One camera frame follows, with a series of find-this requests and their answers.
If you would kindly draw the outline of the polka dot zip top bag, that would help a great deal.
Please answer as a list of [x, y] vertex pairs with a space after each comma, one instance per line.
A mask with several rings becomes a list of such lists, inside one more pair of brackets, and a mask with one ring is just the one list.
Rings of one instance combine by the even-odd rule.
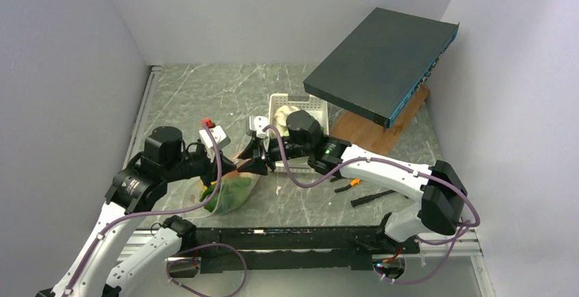
[[[214, 198], [204, 207], [190, 214], [193, 218], [205, 218], [224, 215], [236, 210], [248, 199], [260, 177], [260, 175], [237, 171], [224, 175], [220, 190]], [[216, 182], [213, 181], [212, 185], [207, 188], [199, 178], [191, 179], [180, 207], [189, 208], [203, 202], [212, 194], [215, 184]]]

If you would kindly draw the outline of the dark green cucumber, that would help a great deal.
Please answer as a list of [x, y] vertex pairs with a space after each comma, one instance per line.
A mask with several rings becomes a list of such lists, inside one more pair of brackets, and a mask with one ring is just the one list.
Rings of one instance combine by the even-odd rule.
[[203, 208], [211, 214], [231, 212], [247, 200], [254, 185], [250, 176], [223, 178], [219, 192]]

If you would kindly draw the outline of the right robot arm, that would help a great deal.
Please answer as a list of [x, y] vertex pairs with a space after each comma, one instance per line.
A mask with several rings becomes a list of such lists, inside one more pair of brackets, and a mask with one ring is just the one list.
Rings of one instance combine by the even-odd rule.
[[267, 175], [277, 162], [288, 169], [291, 159], [304, 158], [322, 175], [320, 182], [329, 177], [360, 179], [412, 200], [412, 205], [382, 219], [376, 243], [385, 253], [421, 233], [452, 236], [461, 224], [468, 193], [454, 168], [443, 160], [422, 165], [375, 154], [325, 134], [321, 124], [303, 110], [287, 117], [286, 136], [262, 116], [248, 118], [246, 128], [251, 140], [240, 155], [244, 160], [240, 172]]

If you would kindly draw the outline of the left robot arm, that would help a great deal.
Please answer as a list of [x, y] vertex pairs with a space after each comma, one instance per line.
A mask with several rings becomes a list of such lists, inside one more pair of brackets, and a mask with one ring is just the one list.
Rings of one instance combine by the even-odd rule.
[[143, 151], [118, 172], [105, 195], [100, 216], [71, 267], [54, 287], [38, 296], [129, 296], [148, 272], [164, 259], [186, 256], [196, 247], [196, 227], [181, 218], [182, 210], [165, 210], [167, 219], [153, 237], [130, 257], [118, 262], [126, 243], [169, 183], [199, 177], [204, 184], [220, 180], [236, 166], [221, 153], [230, 138], [209, 119], [190, 152], [182, 131], [173, 126], [153, 129]]

